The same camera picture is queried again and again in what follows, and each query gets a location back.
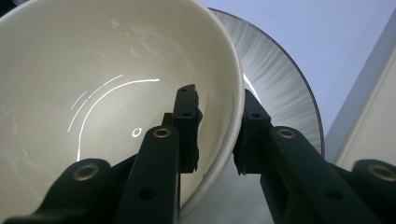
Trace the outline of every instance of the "white bowl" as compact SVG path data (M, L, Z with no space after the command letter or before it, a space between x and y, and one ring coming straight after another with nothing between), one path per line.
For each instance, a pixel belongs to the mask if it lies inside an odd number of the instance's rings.
M134 155L192 83L204 119L182 216L231 155L242 71L221 23L195 1L31 1L0 19L0 43L0 221L32 213L75 161Z

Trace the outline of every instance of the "bolt hole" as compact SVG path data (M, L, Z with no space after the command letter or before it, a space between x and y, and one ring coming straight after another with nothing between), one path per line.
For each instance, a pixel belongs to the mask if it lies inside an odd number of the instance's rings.
M75 180L84 181L93 178L99 172L99 167L96 164L86 164L79 167L74 173Z
M84 167L81 170L78 171L79 175L90 175L94 171L93 167Z
M327 190L326 192L324 192L324 195L327 198L333 199L333 200L336 200L336 201L340 201L340 200L343 199L343 195L340 192L338 192L337 190L335 190L335 189Z
M386 181L395 182L396 181L396 173L391 171L388 167L378 165L378 164L371 164L368 167L369 172Z
M156 136L156 137L161 137L162 138L162 137L167 137L169 135L171 135L171 131L167 130L167 129L157 129L154 132L154 136Z
M280 136L282 136L284 138L293 138L296 136L296 134L289 129L279 129L277 131L277 134L279 134Z
M139 197L145 201L151 200L155 197L155 190L150 188L141 189Z

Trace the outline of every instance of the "ceramic dish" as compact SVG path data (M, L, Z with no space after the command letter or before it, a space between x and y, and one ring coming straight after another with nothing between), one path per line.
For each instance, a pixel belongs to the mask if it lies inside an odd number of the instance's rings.
M229 159L243 77L231 39L199 3L30 1L0 19L0 43L0 221L32 213L75 161L134 155L191 83L204 119L181 203L198 186L205 194Z
M232 14L212 9L229 32L251 90L275 126L299 130L324 157L318 105L303 72L267 33Z

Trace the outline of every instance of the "metal screw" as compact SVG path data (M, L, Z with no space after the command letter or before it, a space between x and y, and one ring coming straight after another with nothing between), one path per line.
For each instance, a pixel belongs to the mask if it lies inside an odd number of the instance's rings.
M157 129L154 132L154 136L163 138L163 137L167 137L167 136L171 135L171 133L172 132L168 129Z
M98 173L99 167L94 163L89 163L79 167L73 173L73 178L75 178L77 181L84 181L93 178Z
M284 138L293 138L296 136L296 133L289 129L279 129L277 130L277 134Z
M378 164L370 164L368 166L369 172L386 181L393 182L396 181L396 173L391 171L388 167Z

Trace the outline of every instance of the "black metal bracket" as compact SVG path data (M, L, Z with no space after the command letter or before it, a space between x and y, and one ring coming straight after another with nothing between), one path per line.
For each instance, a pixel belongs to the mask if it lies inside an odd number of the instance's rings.
M15 7L15 4L11 0L0 0L0 17L6 15Z
M180 174L197 167L202 118L195 87L177 92L174 113L147 131L139 153L110 167L87 159L67 168L28 217L6 223L177 223ZM327 163L246 92L234 151L239 174L261 175L275 223L394 223L396 167L358 161L352 172Z
M290 127L273 127L247 91L234 161L239 174L261 174L275 223L394 223L396 168L358 161L352 172L327 163Z
M113 167L98 159L72 164L32 215L6 223L177 223L180 174L198 162L198 104L194 85L180 88L174 112L146 132L137 155Z

